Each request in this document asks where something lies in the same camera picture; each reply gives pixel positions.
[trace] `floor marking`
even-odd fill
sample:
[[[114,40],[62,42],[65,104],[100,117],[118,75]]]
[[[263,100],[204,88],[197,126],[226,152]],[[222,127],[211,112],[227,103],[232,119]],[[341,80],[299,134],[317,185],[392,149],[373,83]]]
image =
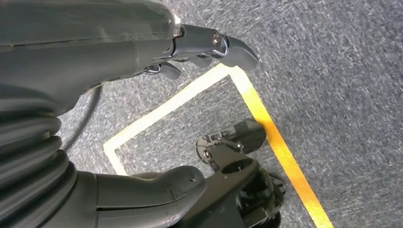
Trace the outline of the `floor marking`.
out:
[[[332,228],[333,225],[329,217],[326,215],[325,210],[317,199],[297,161],[288,149],[283,137],[281,137],[280,132],[246,73],[236,66],[230,76],[253,117],[264,126],[274,154],[297,191],[315,225],[318,228]]]
[[[332,228],[332,223],[327,217],[326,212],[323,210],[322,205],[310,187],[302,170],[297,164],[297,161],[295,160],[291,151],[288,149],[280,132],[267,112],[259,97],[259,94],[253,87],[246,73],[238,66],[227,67],[222,64],[218,64],[216,67],[191,82],[167,102],[149,114],[136,120],[104,143],[104,152],[110,160],[116,173],[118,175],[127,176],[125,168],[115,152],[117,148],[138,135],[143,130],[147,129],[158,120],[162,119],[170,112],[183,105],[185,102],[195,97],[200,92],[206,90],[228,75],[230,75],[256,121],[265,127],[268,135],[268,141],[273,149],[274,154],[297,191],[298,196],[301,198],[302,203],[310,214],[315,225],[318,228]]]
[[[175,96],[169,99],[167,102],[151,111],[149,114],[134,121],[132,124],[124,128],[117,135],[104,143],[104,152],[111,162],[114,170],[118,175],[125,175],[127,173],[115,150],[121,145],[134,138],[140,132],[153,125],[164,116],[174,111],[184,103],[194,98],[197,94],[208,89],[213,84],[219,82],[231,73],[233,68],[227,67],[223,64],[218,64],[211,70],[198,77],[196,80],[188,84],[182,91],[178,92]]]

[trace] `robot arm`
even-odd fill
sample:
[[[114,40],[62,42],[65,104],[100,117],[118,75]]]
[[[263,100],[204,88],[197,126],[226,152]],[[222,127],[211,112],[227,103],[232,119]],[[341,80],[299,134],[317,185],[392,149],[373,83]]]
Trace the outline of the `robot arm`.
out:
[[[91,88],[142,73],[177,78],[179,69],[167,61],[205,67],[213,58],[246,70],[258,62],[242,41],[181,25],[156,0],[2,0],[0,227],[212,227],[206,225],[211,224],[208,215],[215,214],[220,202],[234,201],[234,193],[260,175],[256,161],[248,160],[247,173],[232,178],[219,196],[201,199],[205,191],[214,192],[214,179],[222,177],[215,175],[208,184],[190,166],[152,179],[77,171],[59,150],[55,132],[61,125],[56,116]],[[246,159],[224,141],[217,144],[237,154],[233,162]],[[216,149],[206,151],[214,154]],[[219,174],[233,173],[227,168],[231,162],[219,161],[210,161]],[[243,208],[231,205],[226,213]],[[237,218],[242,221],[248,214],[245,209]]]

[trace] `white tape line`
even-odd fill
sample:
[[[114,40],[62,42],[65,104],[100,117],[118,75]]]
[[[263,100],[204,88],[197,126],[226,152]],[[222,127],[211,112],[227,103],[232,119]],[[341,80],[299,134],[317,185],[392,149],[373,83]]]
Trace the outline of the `white tape line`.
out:
[[[127,176],[127,172],[126,172],[125,168],[123,167],[123,164],[120,162],[120,159],[117,156],[115,149],[110,148],[108,146],[105,147],[105,145],[104,145],[104,152],[105,152],[106,156],[108,157],[109,161],[111,162],[112,167],[116,171],[116,174],[121,175],[121,176]]]
[[[178,92],[175,96],[167,102],[151,111],[149,114],[134,121],[132,124],[124,128],[117,135],[104,143],[104,152],[112,163],[113,168],[119,175],[127,175],[123,165],[121,164],[115,149],[134,138],[140,132],[153,125],[164,116],[174,111],[190,99],[194,98],[197,94],[211,87],[213,84],[219,82],[227,75],[231,74],[233,68],[218,64],[211,70],[204,73],[202,76],[195,79],[187,85],[182,91]]]

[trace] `bolt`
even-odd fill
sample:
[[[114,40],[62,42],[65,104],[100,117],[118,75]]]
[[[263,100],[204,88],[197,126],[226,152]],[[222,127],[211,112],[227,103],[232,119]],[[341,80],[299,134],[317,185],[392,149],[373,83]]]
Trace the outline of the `bolt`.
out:
[[[219,46],[221,44],[221,36],[217,31],[213,32],[211,39],[214,46]]]

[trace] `metal bracket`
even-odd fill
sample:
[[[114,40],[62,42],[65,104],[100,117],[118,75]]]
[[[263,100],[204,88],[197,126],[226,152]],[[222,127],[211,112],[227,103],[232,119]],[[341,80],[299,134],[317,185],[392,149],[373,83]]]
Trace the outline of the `metal bracket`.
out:
[[[265,139],[263,127],[249,120],[199,138],[197,154],[215,174],[207,178],[202,197],[173,227],[277,228],[283,183],[245,153],[258,149]]]

